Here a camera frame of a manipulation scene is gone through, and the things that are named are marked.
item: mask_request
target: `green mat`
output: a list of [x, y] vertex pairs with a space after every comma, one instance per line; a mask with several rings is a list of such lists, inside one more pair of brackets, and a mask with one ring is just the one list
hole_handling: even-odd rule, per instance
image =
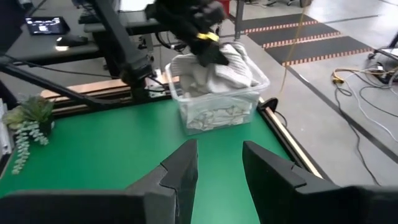
[[289, 159], [272, 131], [256, 114], [251, 124], [187, 136], [172, 100], [57, 120], [50, 144], [32, 146], [19, 175], [11, 174], [10, 163], [0, 195], [19, 189], [123, 189], [188, 139], [198, 139], [199, 155], [192, 223], [259, 223], [242, 144], [251, 140]]

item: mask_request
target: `floor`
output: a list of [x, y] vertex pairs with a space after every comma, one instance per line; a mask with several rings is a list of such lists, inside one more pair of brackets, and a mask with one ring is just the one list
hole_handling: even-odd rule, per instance
[[[47, 10], [56, 7], [55, 2], [48, 1], [43, 5]], [[283, 1], [273, 7], [261, 7], [267, 0], [259, 1], [257, 6], [245, 6], [244, 20], [262, 17], [298, 14], [302, 9], [298, 2], [286, 6]], [[231, 14], [235, 14], [236, 1], [231, 1]], [[314, 0], [306, 14], [328, 26], [348, 35], [370, 47], [378, 48], [387, 45], [398, 31], [398, 0]], [[231, 37], [222, 37], [234, 33], [231, 21], [225, 21], [221, 31], [223, 42], [232, 41]], [[367, 54], [356, 54], [347, 57], [321, 60], [311, 63], [293, 65], [287, 72], [283, 93], [280, 93], [285, 68], [277, 63], [267, 52], [248, 36], [239, 40], [246, 46], [249, 56], [271, 80], [270, 88], [263, 98], [277, 96], [280, 100], [278, 110], [287, 118], [288, 128], [302, 146], [319, 163], [332, 181], [338, 185], [366, 184], [374, 181], [364, 168], [356, 151], [356, 137], [346, 120], [339, 114], [334, 97], [334, 88], [330, 75], [335, 68], [363, 69], [369, 62]], [[175, 52], [156, 47], [154, 49], [155, 67], [164, 68]], [[52, 65], [53, 68], [107, 74], [102, 70], [103, 59], [85, 60], [73, 63]], [[39, 68], [25, 68], [44, 78], [69, 86], [97, 82], [106, 78], [86, 77], [69, 74], [55, 74]], [[40, 88], [0, 74], [5, 84], [19, 97], [37, 94]], [[365, 86], [356, 77], [347, 79], [350, 87], [358, 94]], [[397, 96], [389, 90], [368, 89], [366, 98], [391, 113], [398, 113]], [[343, 111], [358, 123], [361, 129], [360, 150], [366, 164], [381, 185], [398, 184], [398, 141], [385, 130], [376, 126], [362, 114], [354, 97], [340, 96]], [[398, 119], [386, 115], [360, 101], [368, 116], [388, 128], [398, 139]]]

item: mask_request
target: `crumpled fabric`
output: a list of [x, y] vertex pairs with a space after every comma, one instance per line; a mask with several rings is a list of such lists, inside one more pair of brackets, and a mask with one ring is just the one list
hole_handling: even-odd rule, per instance
[[178, 55], [170, 64], [172, 76], [180, 79], [183, 97], [192, 99], [180, 108], [187, 128], [207, 131], [247, 123], [257, 105], [260, 97], [257, 91], [234, 94], [237, 90], [260, 84], [253, 77], [256, 65], [243, 44], [226, 43], [220, 50], [228, 58], [228, 66], [211, 64], [202, 67], [193, 54]]

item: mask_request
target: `hanging plant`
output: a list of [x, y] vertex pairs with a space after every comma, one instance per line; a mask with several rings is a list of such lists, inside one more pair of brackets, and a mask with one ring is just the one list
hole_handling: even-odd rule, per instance
[[30, 96], [7, 112], [2, 121], [15, 132], [17, 158], [12, 174], [19, 174], [29, 158], [30, 141], [47, 145], [53, 126], [53, 103], [41, 96]]

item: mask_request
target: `clear plastic bin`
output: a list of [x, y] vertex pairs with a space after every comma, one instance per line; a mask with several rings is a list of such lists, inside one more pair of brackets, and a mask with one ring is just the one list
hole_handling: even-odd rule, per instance
[[250, 123], [260, 94], [270, 84], [260, 68], [252, 63], [254, 79], [260, 84], [225, 93], [212, 93], [195, 98], [184, 98], [178, 85], [172, 81], [170, 64], [165, 68], [172, 98], [178, 102], [182, 123], [188, 135], [214, 129]]

